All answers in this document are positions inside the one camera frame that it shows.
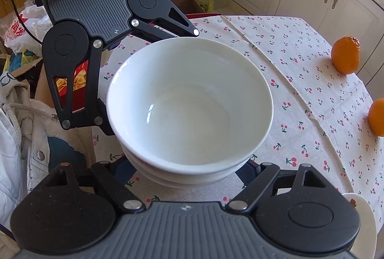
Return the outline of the white fruit-pattern plate stack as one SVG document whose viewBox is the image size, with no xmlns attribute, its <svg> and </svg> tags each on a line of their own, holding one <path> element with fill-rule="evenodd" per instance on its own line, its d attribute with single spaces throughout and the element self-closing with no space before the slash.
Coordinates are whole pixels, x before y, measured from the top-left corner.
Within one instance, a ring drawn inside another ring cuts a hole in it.
<svg viewBox="0 0 384 259">
<path fill-rule="evenodd" d="M 377 245 L 374 212 L 361 195 L 344 193 L 343 196 L 354 207 L 360 217 L 360 230 L 350 252 L 356 258 L 372 259 L 375 256 Z"/>
</svg>

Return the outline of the orange without leaf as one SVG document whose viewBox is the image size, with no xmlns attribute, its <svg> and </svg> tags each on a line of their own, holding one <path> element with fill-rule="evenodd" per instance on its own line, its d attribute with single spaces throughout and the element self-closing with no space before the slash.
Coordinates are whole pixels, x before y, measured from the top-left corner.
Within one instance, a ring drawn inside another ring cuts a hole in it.
<svg viewBox="0 0 384 259">
<path fill-rule="evenodd" d="M 360 42 L 346 36 L 337 40 L 331 49 L 331 60 L 335 69 L 343 75 L 354 73 L 360 62 Z"/>
</svg>

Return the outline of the white jacket sleeve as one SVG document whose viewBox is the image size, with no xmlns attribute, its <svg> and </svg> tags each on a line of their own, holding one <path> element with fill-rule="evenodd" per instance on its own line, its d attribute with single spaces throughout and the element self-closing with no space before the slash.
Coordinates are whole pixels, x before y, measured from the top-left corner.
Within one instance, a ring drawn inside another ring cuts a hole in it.
<svg viewBox="0 0 384 259">
<path fill-rule="evenodd" d="M 61 128 L 56 112 L 30 98 L 29 84 L 1 75 L 1 224 L 10 227 L 17 205 L 62 162 L 87 166 L 75 132 Z"/>
</svg>

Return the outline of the orange with green leaves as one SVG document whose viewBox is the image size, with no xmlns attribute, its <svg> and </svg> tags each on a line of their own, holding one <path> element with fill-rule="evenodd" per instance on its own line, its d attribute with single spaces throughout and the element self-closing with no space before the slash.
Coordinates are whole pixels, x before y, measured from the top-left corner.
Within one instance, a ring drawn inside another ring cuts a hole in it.
<svg viewBox="0 0 384 259">
<path fill-rule="evenodd" d="M 384 98 L 372 103 L 368 111 L 368 124 L 375 135 L 384 136 Z"/>
</svg>

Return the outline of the cherry print tablecloth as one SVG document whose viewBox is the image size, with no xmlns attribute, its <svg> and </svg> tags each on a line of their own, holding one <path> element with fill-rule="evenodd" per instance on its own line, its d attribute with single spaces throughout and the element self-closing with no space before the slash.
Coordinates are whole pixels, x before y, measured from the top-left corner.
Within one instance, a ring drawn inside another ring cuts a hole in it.
<svg viewBox="0 0 384 259">
<path fill-rule="evenodd" d="M 383 227 L 383 139 L 370 129 L 372 98 L 357 75 L 342 75 L 331 46 L 294 17 L 194 20 L 200 37 L 235 48 L 267 80 L 273 124 L 253 161 L 283 169 L 311 164 L 341 193 L 357 193 Z"/>
</svg>

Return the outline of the open cardboard box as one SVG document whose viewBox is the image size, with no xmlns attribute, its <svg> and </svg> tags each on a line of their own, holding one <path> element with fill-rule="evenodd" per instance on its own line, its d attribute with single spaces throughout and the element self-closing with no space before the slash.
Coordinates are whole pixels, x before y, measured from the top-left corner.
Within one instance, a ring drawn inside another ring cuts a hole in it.
<svg viewBox="0 0 384 259">
<path fill-rule="evenodd" d="M 198 0 L 171 0 L 179 10 L 184 14 L 205 13 L 205 11 L 199 6 Z M 225 8 L 228 5 L 228 0 L 214 0 L 214 11 Z"/>
</svg>

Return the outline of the white floral bowl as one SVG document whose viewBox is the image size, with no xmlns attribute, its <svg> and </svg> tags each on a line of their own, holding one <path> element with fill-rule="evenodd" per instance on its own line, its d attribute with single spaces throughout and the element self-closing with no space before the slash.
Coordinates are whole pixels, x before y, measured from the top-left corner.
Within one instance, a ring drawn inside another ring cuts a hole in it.
<svg viewBox="0 0 384 259">
<path fill-rule="evenodd" d="M 208 186 L 221 181 L 232 173 L 235 173 L 246 163 L 246 161 L 244 161 L 237 166 L 231 167 L 230 169 L 225 169 L 224 171 L 219 171 L 217 173 L 203 175 L 182 175 L 157 169 L 154 166 L 139 160 L 132 154 L 127 154 L 126 157 L 131 165 L 134 166 L 134 168 L 137 169 L 141 175 L 145 176 L 153 182 L 171 188 L 201 188 Z"/>
<path fill-rule="evenodd" d="M 248 160 L 273 122 L 271 90 L 256 65 L 197 37 L 131 55 L 114 74 L 106 106 L 122 146 L 180 173 L 215 173 Z"/>
</svg>

